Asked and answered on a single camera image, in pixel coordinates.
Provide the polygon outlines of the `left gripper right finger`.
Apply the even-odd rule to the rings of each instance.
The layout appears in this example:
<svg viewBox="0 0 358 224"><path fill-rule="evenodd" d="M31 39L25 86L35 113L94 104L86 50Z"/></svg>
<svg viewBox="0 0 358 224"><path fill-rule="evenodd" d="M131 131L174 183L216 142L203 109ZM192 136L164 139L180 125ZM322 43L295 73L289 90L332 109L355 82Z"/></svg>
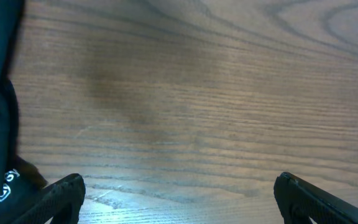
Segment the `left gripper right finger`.
<svg viewBox="0 0 358 224"><path fill-rule="evenodd" d="M285 224L358 224L358 208L319 187L282 172L273 194Z"/></svg>

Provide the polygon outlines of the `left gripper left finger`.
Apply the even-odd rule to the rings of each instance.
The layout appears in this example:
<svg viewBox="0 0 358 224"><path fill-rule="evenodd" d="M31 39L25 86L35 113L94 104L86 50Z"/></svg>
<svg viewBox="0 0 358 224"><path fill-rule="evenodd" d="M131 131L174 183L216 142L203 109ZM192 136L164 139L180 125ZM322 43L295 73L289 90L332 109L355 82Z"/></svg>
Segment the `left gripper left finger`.
<svg viewBox="0 0 358 224"><path fill-rule="evenodd" d="M70 174L23 201L11 223L77 224L85 193L82 176Z"/></svg>

